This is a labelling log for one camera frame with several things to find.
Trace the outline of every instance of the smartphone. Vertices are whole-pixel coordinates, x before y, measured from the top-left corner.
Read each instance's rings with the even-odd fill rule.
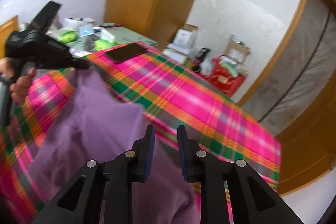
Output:
[[[147,49],[145,47],[142,47],[137,43],[131,43],[127,46],[105,52],[105,55],[108,56],[114,63],[120,64],[146,52]]]

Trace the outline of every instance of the silver screw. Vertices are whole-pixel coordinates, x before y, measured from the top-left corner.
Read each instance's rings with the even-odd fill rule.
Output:
[[[125,156],[128,158],[133,158],[135,156],[135,152],[132,150],[129,150],[125,153]]]
[[[92,167],[95,167],[97,164],[97,162],[95,160],[89,160],[87,163],[86,163],[86,166],[88,168],[92,168]]]
[[[237,160],[236,161],[236,164],[239,166],[239,167],[244,167],[246,165],[246,161],[244,160]]]
[[[197,155],[198,157],[200,157],[200,158],[203,158],[203,157],[205,157],[205,156],[207,155],[207,153],[206,153],[205,151],[203,151],[203,150],[198,150],[198,151],[196,152],[196,155]]]

